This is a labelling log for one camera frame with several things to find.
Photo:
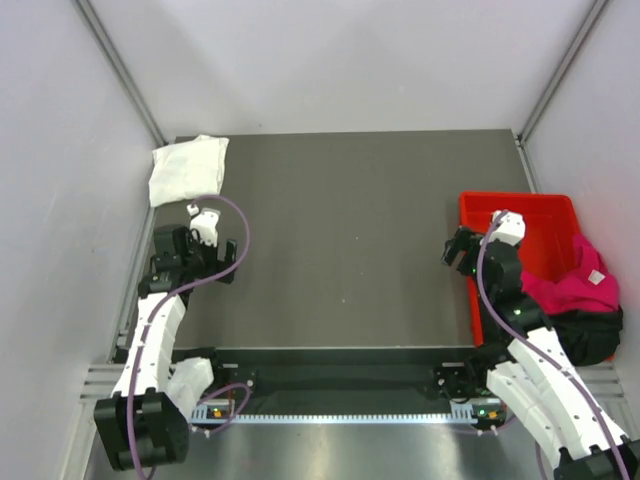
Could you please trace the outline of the pink t-shirt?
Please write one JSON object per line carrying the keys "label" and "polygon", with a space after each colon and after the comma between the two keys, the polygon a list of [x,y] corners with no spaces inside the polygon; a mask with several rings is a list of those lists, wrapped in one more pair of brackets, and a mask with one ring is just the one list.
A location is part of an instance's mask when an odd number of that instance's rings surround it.
{"label": "pink t-shirt", "polygon": [[620,307],[620,288],[599,251],[582,234],[573,237],[576,267],[559,280],[550,281],[527,271],[521,274],[522,290],[549,316],[569,311],[612,313]]}

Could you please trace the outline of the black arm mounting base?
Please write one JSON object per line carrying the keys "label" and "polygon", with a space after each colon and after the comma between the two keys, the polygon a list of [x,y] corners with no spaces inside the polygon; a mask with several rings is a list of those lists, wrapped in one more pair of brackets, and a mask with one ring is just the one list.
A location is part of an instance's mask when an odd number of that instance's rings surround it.
{"label": "black arm mounting base", "polygon": [[470,347],[203,347],[177,349],[172,360],[210,360],[209,392],[247,384],[230,395],[246,415],[391,415],[447,413],[452,401],[488,397],[465,365],[474,354]]}

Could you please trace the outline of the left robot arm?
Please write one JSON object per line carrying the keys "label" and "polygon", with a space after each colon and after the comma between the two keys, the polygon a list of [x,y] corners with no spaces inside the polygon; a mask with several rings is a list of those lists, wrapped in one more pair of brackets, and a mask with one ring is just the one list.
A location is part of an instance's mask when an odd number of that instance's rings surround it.
{"label": "left robot arm", "polygon": [[234,280],[237,243],[218,246],[211,227],[169,225],[153,232],[148,272],[137,287],[134,336],[120,378],[96,403],[94,421],[115,471],[184,461],[198,401],[226,387],[227,374],[207,357],[173,357],[176,335],[195,286]]}

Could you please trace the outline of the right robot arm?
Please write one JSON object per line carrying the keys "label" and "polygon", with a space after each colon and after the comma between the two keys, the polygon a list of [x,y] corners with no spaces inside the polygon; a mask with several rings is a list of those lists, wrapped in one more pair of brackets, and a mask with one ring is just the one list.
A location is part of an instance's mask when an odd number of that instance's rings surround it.
{"label": "right robot arm", "polygon": [[443,264],[472,278],[497,327],[466,362],[476,394],[498,397],[535,442],[555,479],[634,479],[639,443],[601,407],[564,351],[550,318],[522,286],[518,232],[504,221],[487,233],[461,226],[446,240]]}

